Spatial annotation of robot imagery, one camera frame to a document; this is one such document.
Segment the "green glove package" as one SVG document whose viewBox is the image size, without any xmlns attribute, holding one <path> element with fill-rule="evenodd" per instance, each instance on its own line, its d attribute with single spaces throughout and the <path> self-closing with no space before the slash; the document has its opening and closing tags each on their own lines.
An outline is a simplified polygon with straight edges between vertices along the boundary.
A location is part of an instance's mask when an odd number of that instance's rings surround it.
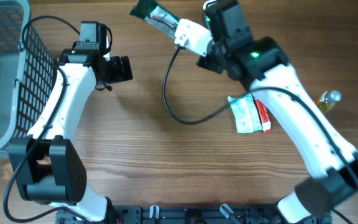
<svg viewBox="0 0 358 224">
<path fill-rule="evenodd" d="M 144 20 L 171 39 L 175 39 L 180 19 L 156 0 L 138 0 L 130 15 Z"/>
</svg>

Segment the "light green wipes pack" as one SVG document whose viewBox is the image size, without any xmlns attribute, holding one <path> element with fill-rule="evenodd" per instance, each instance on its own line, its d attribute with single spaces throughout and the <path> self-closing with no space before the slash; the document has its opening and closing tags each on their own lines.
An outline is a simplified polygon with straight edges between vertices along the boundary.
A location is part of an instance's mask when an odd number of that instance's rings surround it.
<svg viewBox="0 0 358 224">
<path fill-rule="evenodd" d="M 262 130 L 259 112 L 251 94 L 238 98 L 229 96 L 227 100 L 230 103 L 238 133 L 249 134 Z"/>
</svg>

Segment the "red stick sachet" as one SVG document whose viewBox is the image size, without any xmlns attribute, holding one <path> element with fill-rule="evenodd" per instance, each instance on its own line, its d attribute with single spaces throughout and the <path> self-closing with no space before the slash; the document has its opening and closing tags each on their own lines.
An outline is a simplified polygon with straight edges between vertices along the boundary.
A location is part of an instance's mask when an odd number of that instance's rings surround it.
<svg viewBox="0 0 358 224">
<path fill-rule="evenodd" d="M 262 131 L 264 133 L 269 133 L 272 127 L 269 112 L 265 107 L 265 105 L 258 98 L 254 99 L 254 103 L 259 113 L 259 118 L 262 125 Z"/>
</svg>

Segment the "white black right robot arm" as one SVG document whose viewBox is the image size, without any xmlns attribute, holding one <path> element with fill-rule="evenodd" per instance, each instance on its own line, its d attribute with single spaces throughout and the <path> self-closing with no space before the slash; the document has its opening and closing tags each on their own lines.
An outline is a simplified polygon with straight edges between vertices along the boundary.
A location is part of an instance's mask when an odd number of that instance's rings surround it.
<svg viewBox="0 0 358 224">
<path fill-rule="evenodd" d="M 203 16 L 214 40 L 209 46 L 214 62 L 267 107 L 310 173 L 278 202 L 282 218 L 287 223 L 320 218 L 358 193 L 358 150 L 307 94 L 278 43 L 271 37 L 254 39 L 237 1 L 209 2 Z"/>
</svg>

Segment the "yellow liquid bottle silver cap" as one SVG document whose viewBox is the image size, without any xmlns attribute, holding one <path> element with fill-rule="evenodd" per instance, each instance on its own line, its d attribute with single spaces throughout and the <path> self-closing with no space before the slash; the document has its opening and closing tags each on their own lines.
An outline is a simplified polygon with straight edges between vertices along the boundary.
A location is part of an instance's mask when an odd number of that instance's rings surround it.
<svg viewBox="0 0 358 224">
<path fill-rule="evenodd" d="M 317 107 L 325 114 L 332 110 L 336 103 L 340 102 L 342 94 L 338 90 L 325 91 L 316 101 Z"/>
</svg>

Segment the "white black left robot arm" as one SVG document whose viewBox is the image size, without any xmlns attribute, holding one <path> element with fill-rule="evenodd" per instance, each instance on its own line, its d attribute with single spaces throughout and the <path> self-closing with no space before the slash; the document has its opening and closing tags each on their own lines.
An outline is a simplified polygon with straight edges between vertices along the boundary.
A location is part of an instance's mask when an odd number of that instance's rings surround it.
<svg viewBox="0 0 358 224">
<path fill-rule="evenodd" d="M 77 33 L 79 40 L 53 64 L 57 76 L 41 115 L 25 138 L 11 140 L 14 172 L 2 203 L 10 220 L 9 196 L 16 186 L 23 200 L 48 205 L 50 212 L 62 212 L 78 223 L 122 222 L 111 200 L 88 186 L 74 140 L 91 92 L 131 80 L 131 65 L 126 56 L 110 56 L 112 32 L 106 25 L 83 21 Z"/>
</svg>

